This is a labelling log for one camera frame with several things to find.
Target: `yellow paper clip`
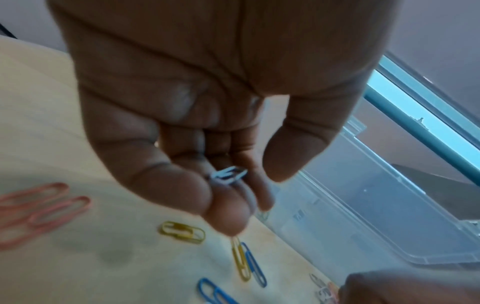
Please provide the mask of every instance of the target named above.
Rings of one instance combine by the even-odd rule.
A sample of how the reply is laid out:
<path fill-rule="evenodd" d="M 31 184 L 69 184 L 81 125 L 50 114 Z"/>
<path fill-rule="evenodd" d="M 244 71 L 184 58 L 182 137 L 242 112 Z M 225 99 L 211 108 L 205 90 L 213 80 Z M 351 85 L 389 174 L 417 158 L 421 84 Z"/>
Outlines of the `yellow paper clip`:
<path fill-rule="evenodd" d="M 203 229 L 171 221 L 164 222 L 160 225 L 158 232 L 195 244 L 200 244 L 205 240 L 205 231 Z"/>
<path fill-rule="evenodd" d="M 233 258 L 235 259 L 236 268 L 240 274 L 241 279 L 244 282 L 247 282 L 252 277 L 250 267 L 247 263 L 247 257 L 245 256 L 245 251 L 242 247 L 242 243 L 238 237 L 232 237 L 231 240 L 231 251 L 233 253 Z"/>

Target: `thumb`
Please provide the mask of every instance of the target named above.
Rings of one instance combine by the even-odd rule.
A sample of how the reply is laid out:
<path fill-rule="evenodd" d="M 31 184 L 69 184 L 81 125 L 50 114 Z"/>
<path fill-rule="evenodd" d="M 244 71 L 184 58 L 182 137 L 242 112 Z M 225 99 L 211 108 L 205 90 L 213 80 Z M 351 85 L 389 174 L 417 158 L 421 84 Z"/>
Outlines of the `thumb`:
<path fill-rule="evenodd" d="M 273 181 L 297 173 L 335 138 L 350 116 L 370 76 L 310 96 L 291 96 L 286 118 L 267 144 L 263 167 Z"/>

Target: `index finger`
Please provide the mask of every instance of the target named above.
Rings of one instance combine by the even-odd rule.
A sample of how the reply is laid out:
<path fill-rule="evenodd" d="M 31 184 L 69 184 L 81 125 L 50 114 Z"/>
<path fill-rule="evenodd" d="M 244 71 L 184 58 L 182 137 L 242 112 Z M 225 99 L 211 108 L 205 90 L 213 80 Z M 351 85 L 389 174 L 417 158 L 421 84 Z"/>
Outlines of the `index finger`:
<path fill-rule="evenodd" d="M 172 164 L 155 146 L 159 126 L 154 119 L 122 108 L 79 87 L 87 138 L 113 177 L 142 198 L 193 214 L 204 214 L 212 190 L 196 172 Z"/>

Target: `hand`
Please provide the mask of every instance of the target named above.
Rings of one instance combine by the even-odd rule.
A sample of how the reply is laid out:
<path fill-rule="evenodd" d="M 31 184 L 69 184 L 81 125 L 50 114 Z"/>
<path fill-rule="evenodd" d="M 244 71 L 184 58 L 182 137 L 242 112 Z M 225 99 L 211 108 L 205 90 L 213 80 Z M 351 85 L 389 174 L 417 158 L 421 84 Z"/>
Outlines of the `hand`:
<path fill-rule="evenodd" d="M 141 197 L 242 231 L 335 137 L 385 48 L 394 0 L 49 0 L 75 63 L 84 128 Z M 264 98 L 289 94 L 263 167 Z M 159 148 L 154 144 L 159 141 Z M 205 179 L 246 167 L 231 186 Z"/>
<path fill-rule="evenodd" d="M 468 275 L 440 279 L 394 271 L 353 274 L 340 289 L 340 304 L 480 303 L 478 278 Z"/>

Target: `wooden table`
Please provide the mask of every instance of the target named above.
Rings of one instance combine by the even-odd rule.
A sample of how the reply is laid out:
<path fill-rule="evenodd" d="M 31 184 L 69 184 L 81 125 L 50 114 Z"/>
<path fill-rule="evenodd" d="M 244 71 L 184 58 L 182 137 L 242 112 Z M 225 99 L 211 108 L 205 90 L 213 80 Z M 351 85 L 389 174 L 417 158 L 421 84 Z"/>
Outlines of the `wooden table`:
<path fill-rule="evenodd" d="M 90 149 L 67 54 L 0 37 L 0 193 L 63 181 L 93 208 L 24 246 L 0 251 L 2 303 L 203 303 L 201 277 L 240 303 L 318 303 L 309 278 L 321 274 L 253 218 L 240 236 L 268 279 L 241 281 L 230 240 L 201 218 L 142 201 L 117 185 Z M 264 146 L 285 99 L 270 105 Z M 193 245 L 160 236 L 173 220 L 206 231 Z"/>

